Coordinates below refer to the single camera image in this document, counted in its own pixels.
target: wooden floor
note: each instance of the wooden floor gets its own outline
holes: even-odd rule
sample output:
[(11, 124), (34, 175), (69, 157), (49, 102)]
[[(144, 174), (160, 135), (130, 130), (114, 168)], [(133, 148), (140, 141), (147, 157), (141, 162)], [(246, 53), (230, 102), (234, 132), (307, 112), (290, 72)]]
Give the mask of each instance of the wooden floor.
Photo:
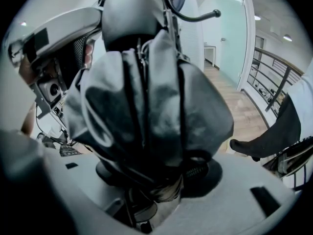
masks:
[[(244, 92), (235, 90), (233, 85), (208, 62), (205, 62), (204, 74), (223, 96), (234, 118), (233, 138), (250, 141), (263, 134), (267, 127), (251, 100)], [(226, 151), (224, 142), (219, 151)]]

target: gray fabric cover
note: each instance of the gray fabric cover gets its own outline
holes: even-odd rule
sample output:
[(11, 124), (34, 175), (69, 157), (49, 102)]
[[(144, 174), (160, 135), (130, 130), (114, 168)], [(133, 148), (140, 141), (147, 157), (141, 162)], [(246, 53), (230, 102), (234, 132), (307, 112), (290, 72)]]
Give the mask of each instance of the gray fabric cover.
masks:
[(165, 174), (199, 151), (212, 157), (233, 131), (221, 95), (197, 67), (177, 61), (165, 30), (145, 58), (143, 71), (133, 49), (109, 51), (76, 75), (64, 107), (69, 136), (144, 175)]

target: person's leg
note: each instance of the person's leg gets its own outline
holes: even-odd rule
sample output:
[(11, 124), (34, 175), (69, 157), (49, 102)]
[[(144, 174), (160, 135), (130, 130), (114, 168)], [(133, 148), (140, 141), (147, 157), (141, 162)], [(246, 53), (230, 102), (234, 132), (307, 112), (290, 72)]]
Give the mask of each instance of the person's leg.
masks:
[(279, 109), (276, 122), (261, 136), (249, 142), (231, 140), (230, 147), (240, 153), (265, 158), (299, 141), (301, 125), (289, 95)]

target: white panel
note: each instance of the white panel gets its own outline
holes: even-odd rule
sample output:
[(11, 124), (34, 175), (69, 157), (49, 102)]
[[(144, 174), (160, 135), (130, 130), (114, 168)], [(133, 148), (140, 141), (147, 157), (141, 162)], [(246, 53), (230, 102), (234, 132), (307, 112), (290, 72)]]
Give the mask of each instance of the white panel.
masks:
[[(189, 17), (198, 17), (199, 9), (196, 0), (186, 0), (180, 11)], [(191, 63), (204, 69), (204, 48), (201, 23), (190, 23), (179, 20), (181, 27), (180, 42), (182, 52), (190, 58)]]

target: metal railing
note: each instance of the metal railing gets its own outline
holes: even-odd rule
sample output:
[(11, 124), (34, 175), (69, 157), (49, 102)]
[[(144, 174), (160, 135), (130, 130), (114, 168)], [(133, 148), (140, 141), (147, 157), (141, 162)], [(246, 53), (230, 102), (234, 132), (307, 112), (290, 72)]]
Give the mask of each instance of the metal railing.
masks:
[(300, 80), (303, 71), (287, 60), (258, 47), (260, 59), (253, 58), (248, 83), (268, 104), (265, 111), (271, 109), (276, 117), (289, 86)]

